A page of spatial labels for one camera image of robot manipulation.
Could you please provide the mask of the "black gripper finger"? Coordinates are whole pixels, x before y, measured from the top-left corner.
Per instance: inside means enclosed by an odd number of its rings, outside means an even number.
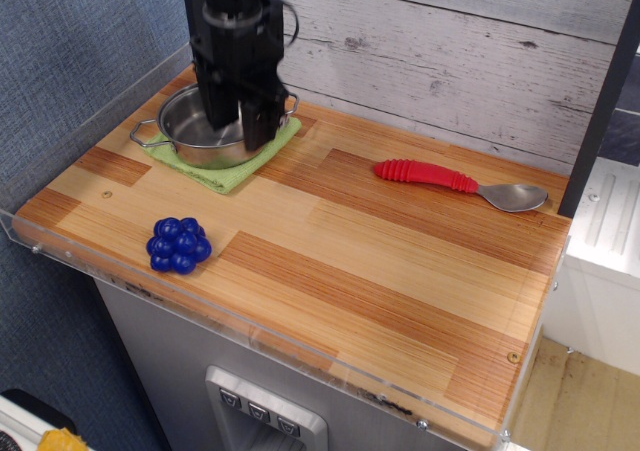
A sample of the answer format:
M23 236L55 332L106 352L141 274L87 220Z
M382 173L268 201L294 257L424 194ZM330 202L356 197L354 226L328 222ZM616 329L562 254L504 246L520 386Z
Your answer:
M275 138L285 114L285 101L252 99L241 103L241 122L245 149L257 151Z
M214 131L238 120L238 97L231 83L200 79L198 86L206 117Z

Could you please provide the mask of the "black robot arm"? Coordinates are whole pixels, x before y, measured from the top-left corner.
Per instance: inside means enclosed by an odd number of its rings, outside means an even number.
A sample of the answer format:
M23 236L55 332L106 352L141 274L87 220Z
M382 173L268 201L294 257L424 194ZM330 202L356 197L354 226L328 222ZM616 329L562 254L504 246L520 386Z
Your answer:
M184 0L196 78L207 119L219 131L242 123L255 151L274 139L289 96L282 0Z

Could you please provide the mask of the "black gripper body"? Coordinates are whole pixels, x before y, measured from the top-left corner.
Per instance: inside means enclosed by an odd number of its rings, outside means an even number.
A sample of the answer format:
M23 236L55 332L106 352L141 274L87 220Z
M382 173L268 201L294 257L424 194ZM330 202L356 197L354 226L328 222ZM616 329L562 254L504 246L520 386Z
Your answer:
M223 80L235 87L238 101L286 101L288 92L277 71L285 48L281 13L264 13L257 21L240 28L220 28L207 23L220 35L214 52Z

